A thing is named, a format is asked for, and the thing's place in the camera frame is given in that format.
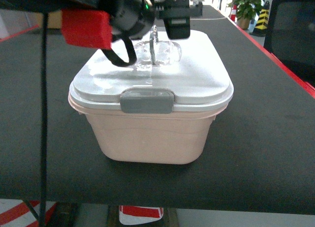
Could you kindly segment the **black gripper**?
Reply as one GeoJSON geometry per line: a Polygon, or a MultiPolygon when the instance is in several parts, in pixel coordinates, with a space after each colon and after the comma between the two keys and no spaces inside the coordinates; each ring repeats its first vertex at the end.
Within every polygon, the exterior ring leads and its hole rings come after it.
{"type": "Polygon", "coordinates": [[[164,22],[169,39],[190,36],[189,0],[155,0],[156,18],[164,22]]]}

